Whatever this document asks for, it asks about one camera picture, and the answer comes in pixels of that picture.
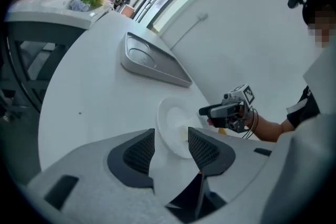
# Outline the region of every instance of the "person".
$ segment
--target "person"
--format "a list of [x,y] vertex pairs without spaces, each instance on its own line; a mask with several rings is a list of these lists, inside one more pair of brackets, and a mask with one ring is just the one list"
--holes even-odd
[[[330,5],[329,0],[307,0],[303,6],[302,16],[308,29],[314,31],[317,44],[325,48],[331,43],[331,38],[334,38],[333,41],[335,42],[336,12]],[[276,142],[281,134],[294,131],[301,122],[320,113],[308,86],[303,90],[299,102],[287,110],[287,118],[281,124],[267,121],[258,115],[258,123],[253,127],[253,133],[260,140]],[[239,115],[244,115],[242,108]],[[250,111],[248,118],[245,120],[245,125],[248,128],[252,128],[253,118],[254,113]]]

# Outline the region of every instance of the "black sleeve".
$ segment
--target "black sleeve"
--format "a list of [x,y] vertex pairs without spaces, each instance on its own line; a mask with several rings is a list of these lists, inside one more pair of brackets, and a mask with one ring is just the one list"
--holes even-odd
[[[307,98],[307,94],[308,94],[308,86],[303,90],[302,96],[299,100],[302,101],[303,99]],[[293,113],[287,114],[287,119],[289,120],[289,122],[293,125],[294,128],[296,128],[299,124],[300,124],[300,115],[303,112],[303,108],[299,109],[298,111],[295,111]]]

